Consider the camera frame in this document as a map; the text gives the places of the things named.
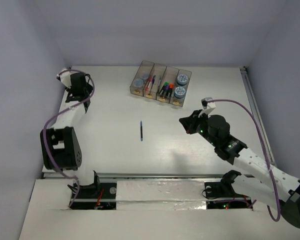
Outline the orange highlighter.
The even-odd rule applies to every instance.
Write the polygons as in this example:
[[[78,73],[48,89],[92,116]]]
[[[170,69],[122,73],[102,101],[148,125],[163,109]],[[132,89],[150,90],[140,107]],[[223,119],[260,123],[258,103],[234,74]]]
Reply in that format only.
[[[169,84],[168,92],[167,92],[167,94],[166,94],[167,97],[169,97],[169,98],[171,97],[172,92],[173,92],[173,89],[174,89],[174,84],[173,84],[173,83],[170,83],[170,84]]]

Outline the clear blue pen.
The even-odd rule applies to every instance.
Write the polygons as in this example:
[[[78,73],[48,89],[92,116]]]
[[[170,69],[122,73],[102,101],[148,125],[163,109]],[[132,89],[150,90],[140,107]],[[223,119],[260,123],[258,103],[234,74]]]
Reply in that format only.
[[[143,122],[142,120],[140,121],[140,141],[143,141]]]

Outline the paperclip jar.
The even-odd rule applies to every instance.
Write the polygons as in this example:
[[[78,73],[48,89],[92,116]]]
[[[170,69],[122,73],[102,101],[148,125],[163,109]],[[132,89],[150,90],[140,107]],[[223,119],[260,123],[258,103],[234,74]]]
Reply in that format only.
[[[136,78],[136,79],[133,80],[132,86],[134,88],[141,89],[141,88],[144,87],[144,81],[142,79],[140,79],[140,78]]]
[[[149,75],[150,74],[148,72],[144,71],[139,74],[139,78],[142,79],[143,81],[146,81],[149,78]]]

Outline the pink gel pen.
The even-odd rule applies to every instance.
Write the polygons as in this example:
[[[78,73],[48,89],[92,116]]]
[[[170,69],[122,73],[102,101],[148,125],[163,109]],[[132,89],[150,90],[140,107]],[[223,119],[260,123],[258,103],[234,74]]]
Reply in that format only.
[[[152,77],[149,77],[147,83],[146,83],[146,86],[145,86],[145,91],[149,91],[151,86],[152,86]]]

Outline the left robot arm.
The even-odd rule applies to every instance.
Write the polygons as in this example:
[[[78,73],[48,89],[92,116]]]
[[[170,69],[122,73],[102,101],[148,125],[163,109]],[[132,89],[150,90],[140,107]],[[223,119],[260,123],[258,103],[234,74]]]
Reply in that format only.
[[[70,176],[66,170],[76,171],[82,164],[82,151],[75,126],[87,114],[95,84],[88,73],[66,69],[57,74],[56,79],[64,87],[64,95],[59,112],[52,116],[40,132],[40,142],[44,167],[73,180],[70,186],[74,197],[80,192],[77,176]]]

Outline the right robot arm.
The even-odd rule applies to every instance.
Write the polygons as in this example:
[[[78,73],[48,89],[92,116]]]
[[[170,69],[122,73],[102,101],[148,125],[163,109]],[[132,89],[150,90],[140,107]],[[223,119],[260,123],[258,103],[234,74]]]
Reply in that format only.
[[[267,164],[248,146],[230,134],[230,125],[221,115],[208,115],[195,110],[190,116],[179,119],[187,134],[200,134],[214,147],[222,160],[246,171],[256,181],[248,180],[239,172],[220,183],[225,196],[234,193],[248,195],[272,208],[289,224],[300,229],[300,179],[277,167]]]

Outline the blue capped pen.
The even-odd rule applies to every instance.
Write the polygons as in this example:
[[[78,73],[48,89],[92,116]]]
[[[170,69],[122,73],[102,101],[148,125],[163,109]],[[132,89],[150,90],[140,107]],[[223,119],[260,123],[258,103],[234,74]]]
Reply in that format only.
[[[154,75],[154,76],[152,77],[152,80],[151,80],[151,87],[150,87],[150,92],[153,91],[153,87],[154,87],[154,85],[155,85],[155,81],[156,81],[156,75]]]

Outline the purple highlighter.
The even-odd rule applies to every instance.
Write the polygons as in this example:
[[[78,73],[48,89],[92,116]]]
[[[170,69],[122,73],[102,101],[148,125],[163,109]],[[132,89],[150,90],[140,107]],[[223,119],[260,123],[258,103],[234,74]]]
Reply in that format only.
[[[162,94],[163,97],[165,97],[165,96],[168,94],[169,89],[170,89],[170,85],[167,84],[167,85],[165,86],[164,91],[163,91],[163,94]]]

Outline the green highlighter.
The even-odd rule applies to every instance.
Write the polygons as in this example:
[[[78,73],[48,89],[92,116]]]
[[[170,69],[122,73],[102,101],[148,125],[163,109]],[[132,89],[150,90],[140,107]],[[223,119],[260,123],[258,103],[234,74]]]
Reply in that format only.
[[[166,85],[169,85],[169,83],[168,82],[165,82],[164,84],[163,84],[163,86],[162,86],[162,88],[161,88],[161,90],[160,90],[160,92],[159,92],[159,94],[162,96],[163,95],[163,92],[164,92],[164,89],[165,89],[165,86]]]

